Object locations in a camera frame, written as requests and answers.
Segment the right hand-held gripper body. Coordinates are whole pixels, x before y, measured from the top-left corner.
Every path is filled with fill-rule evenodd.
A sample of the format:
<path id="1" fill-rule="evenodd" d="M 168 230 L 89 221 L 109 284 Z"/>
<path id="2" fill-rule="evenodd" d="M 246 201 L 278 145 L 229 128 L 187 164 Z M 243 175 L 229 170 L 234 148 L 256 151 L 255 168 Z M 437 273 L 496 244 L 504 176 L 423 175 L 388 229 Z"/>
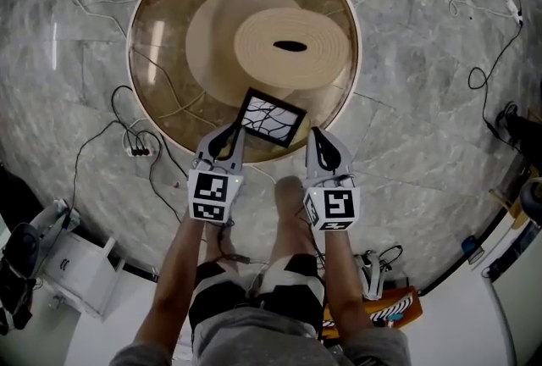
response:
<path id="1" fill-rule="evenodd" d="M 346 231 L 359 220 L 361 191 L 354 180 L 354 174 L 342 174 L 306 187 L 303 205 L 313 230 Z"/>

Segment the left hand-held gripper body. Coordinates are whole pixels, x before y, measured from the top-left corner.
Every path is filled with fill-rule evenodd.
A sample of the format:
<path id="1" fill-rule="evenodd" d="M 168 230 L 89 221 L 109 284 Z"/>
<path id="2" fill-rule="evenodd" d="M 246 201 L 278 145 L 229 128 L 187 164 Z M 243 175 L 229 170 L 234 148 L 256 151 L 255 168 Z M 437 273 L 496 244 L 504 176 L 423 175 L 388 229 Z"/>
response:
<path id="1" fill-rule="evenodd" d="M 244 177 L 239 172 L 230 173 L 205 159 L 196 159 L 188 176 L 191 218 L 227 225 L 243 182 Z"/>

